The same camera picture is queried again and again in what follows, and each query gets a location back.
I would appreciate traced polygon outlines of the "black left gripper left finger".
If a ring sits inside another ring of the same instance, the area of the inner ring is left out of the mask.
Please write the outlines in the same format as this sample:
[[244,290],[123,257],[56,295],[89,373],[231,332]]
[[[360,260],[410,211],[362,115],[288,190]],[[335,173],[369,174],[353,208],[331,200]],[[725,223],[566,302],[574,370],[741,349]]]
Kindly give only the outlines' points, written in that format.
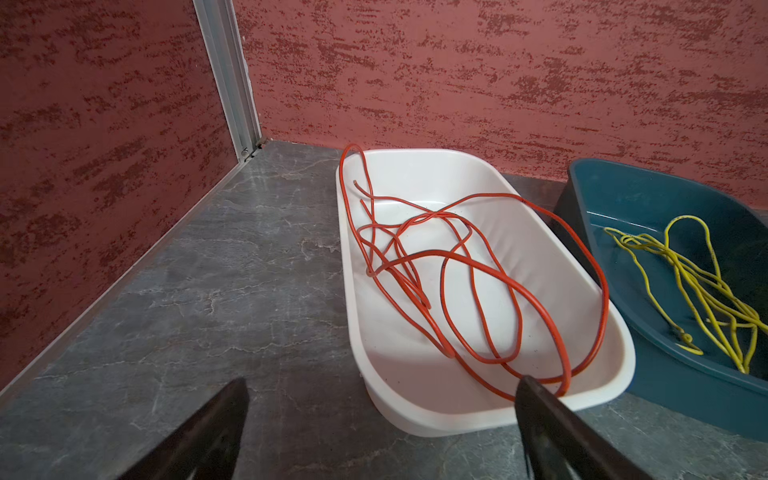
[[249,403],[246,380],[240,377],[230,381],[120,477],[232,478]]

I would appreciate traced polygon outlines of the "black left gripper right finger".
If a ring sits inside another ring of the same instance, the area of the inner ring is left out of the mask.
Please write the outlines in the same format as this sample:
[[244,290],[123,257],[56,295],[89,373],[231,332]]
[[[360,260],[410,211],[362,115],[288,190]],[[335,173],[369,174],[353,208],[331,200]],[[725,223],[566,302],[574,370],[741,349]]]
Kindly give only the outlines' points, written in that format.
[[648,479],[650,476],[531,376],[515,411],[530,479]]

